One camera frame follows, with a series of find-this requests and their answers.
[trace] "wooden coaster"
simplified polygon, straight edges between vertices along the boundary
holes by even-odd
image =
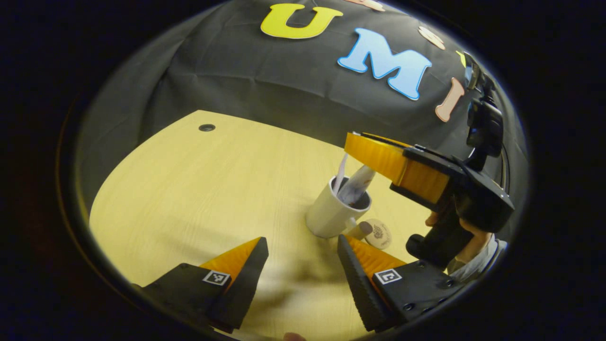
[[[373,232],[365,238],[366,242],[379,250],[389,247],[391,245],[391,232],[389,232],[387,226],[378,219],[368,219],[366,222],[373,227]]]

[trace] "mug handle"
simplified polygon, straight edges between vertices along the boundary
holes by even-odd
[[[356,228],[357,225],[358,223],[356,222],[356,219],[354,217],[349,217],[345,220],[345,231],[349,232]]]

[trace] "letter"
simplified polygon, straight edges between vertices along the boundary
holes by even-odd
[[[379,12],[385,12],[385,10],[383,9],[383,5],[381,5],[380,3],[373,1],[373,0],[345,0],[345,1],[353,2],[354,4],[363,5],[363,6],[366,6],[368,8],[371,8],[371,9],[379,11]]]
[[[433,33],[432,31],[429,31],[428,29],[426,29],[423,26],[419,26],[419,33],[425,38],[427,39],[430,43],[434,44],[435,46],[437,46],[439,49],[441,50],[445,50],[446,48],[444,47],[444,42],[443,40],[436,36],[435,33]]]
[[[463,67],[467,67],[465,65],[465,55],[459,51],[455,51],[460,57],[461,57],[461,64],[463,64]]]
[[[450,113],[455,108],[459,98],[462,95],[465,95],[465,89],[463,89],[463,86],[455,77],[452,77],[450,81],[452,82],[452,85],[450,91],[448,91],[448,95],[444,98],[444,102],[436,107],[436,115],[444,122],[450,120]]]
[[[286,22],[296,10],[305,8],[301,4],[276,4],[261,23],[261,30],[270,36],[290,39],[305,39],[320,35],[335,16],[343,13],[326,7],[314,7],[316,15],[305,27],[290,27]]]
[[[409,99],[418,100],[419,83],[425,69],[431,66],[431,61],[413,50],[392,55],[387,40],[382,35],[359,27],[355,31],[360,36],[358,41],[349,55],[339,58],[337,63],[347,69],[363,73],[368,69],[364,61],[370,55],[370,64],[376,79],[400,69],[394,77],[387,80],[387,84]]]

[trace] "paper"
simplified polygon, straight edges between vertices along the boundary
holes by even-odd
[[[341,202],[353,206],[358,199],[366,192],[375,177],[375,171],[368,166],[362,166],[358,171],[343,185],[343,188],[337,193],[337,198]]]
[[[335,179],[335,185],[333,186],[333,193],[336,195],[339,192],[339,188],[341,188],[341,183],[343,182],[343,178],[345,177],[345,162],[347,161],[347,153],[343,157],[341,161],[341,165],[339,166],[339,173],[337,173],[337,178]]]

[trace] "blue letter m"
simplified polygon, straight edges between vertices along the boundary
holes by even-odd
[[[340,66],[356,72],[366,72],[368,67],[364,64],[370,55],[370,65],[376,79],[400,68],[398,73],[387,80],[387,84],[395,91],[411,100],[419,99],[419,83],[431,62],[417,51],[406,50],[397,55],[391,54],[387,40],[382,35],[367,29],[357,28],[358,41],[347,57],[337,60]]]

